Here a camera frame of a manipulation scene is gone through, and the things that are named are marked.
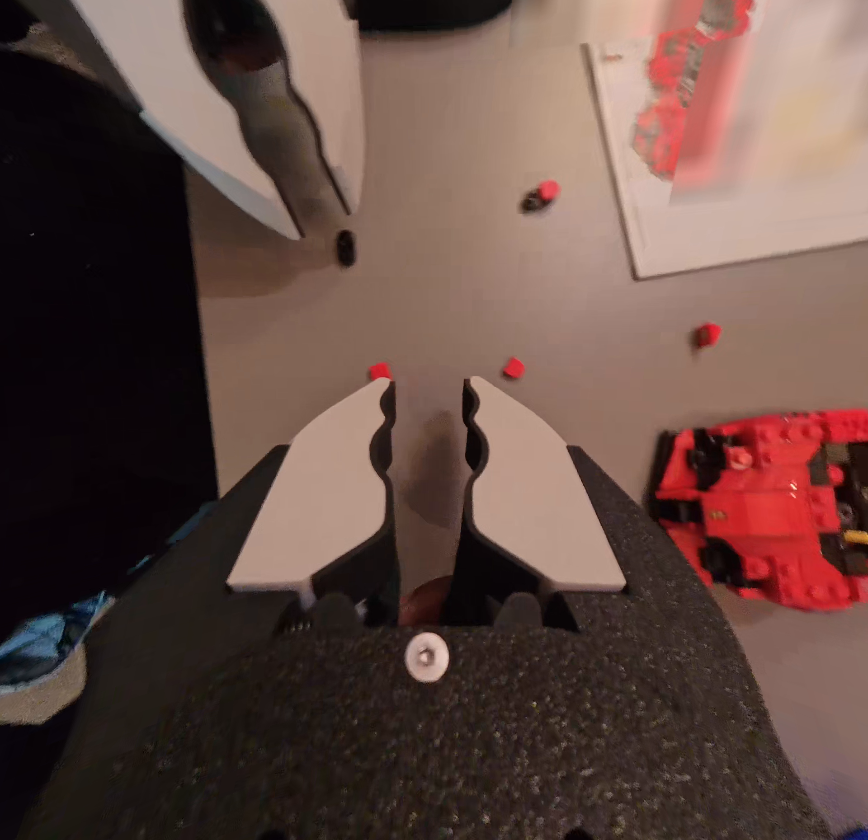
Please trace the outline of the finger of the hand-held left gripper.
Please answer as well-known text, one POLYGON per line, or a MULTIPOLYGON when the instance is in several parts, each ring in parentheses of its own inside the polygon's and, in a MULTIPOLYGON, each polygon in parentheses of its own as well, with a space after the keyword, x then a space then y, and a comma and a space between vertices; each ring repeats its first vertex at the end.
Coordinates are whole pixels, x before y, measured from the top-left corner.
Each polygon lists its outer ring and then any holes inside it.
POLYGON ((300 233, 245 144, 235 109, 191 45, 182 0, 71 0, 141 106, 141 118, 228 201, 287 239, 300 233))
POLYGON ((262 0, 288 61, 292 92, 307 108, 345 213, 362 195, 365 126, 358 23, 344 0, 262 0))

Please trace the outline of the person's black clothing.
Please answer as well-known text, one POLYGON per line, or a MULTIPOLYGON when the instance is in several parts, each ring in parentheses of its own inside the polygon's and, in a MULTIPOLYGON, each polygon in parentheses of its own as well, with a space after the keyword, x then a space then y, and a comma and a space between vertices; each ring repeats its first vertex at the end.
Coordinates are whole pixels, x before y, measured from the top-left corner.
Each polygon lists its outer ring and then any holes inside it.
POLYGON ((2 639, 120 588, 218 493, 181 160, 14 49, 34 21, 2 0, 2 639))

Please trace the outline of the open lego instruction booklet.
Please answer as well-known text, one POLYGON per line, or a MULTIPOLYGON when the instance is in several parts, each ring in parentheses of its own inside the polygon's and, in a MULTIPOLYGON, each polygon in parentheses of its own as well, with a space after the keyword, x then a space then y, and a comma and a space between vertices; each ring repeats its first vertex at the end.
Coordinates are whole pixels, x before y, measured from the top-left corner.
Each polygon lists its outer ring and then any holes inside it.
POLYGON ((866 240, 866 0, 594 0, 641 279, 866 240))

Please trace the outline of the blue patterned shoe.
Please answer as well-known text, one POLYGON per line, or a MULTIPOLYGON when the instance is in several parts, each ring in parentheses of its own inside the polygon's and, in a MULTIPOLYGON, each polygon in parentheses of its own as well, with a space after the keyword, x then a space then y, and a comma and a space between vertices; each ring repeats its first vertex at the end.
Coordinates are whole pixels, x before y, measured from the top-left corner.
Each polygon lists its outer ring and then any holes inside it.
POLYGON ((2 726, 44 725, 79 699, 88 677, 86 639, 114 603, 102 592, 27 620, 2 643, 2 726))

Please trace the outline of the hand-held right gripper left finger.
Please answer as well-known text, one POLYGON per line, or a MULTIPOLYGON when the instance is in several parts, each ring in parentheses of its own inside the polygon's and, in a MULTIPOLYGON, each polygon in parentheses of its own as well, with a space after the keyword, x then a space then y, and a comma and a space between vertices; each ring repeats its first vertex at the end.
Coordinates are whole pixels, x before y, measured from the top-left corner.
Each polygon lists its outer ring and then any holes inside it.
POLYGON ((399 565, 392 482, 396 387, 375 379, 309 422, 286 455, 229 575, 233 593, 331 594, 395 625, 399 565))

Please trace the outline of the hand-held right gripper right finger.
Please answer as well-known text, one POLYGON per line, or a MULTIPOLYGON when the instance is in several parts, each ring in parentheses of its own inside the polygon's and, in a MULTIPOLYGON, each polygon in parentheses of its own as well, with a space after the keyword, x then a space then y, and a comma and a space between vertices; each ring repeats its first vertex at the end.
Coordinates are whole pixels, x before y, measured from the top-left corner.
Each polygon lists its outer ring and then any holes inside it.
POLYGON ((479 376, 462 384, 471 470, 444 625, 492 625, 513 596, 620 595, 627 579, 569 444, 479 376))

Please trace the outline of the red lego car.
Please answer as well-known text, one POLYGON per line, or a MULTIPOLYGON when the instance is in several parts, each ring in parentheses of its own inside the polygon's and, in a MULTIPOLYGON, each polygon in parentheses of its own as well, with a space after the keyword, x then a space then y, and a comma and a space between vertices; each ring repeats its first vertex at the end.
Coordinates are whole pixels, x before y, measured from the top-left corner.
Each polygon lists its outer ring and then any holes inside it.
POLYGON ((803 611, 867 599, 867 412, 663 432, 651 516, 706 585, 803 611))

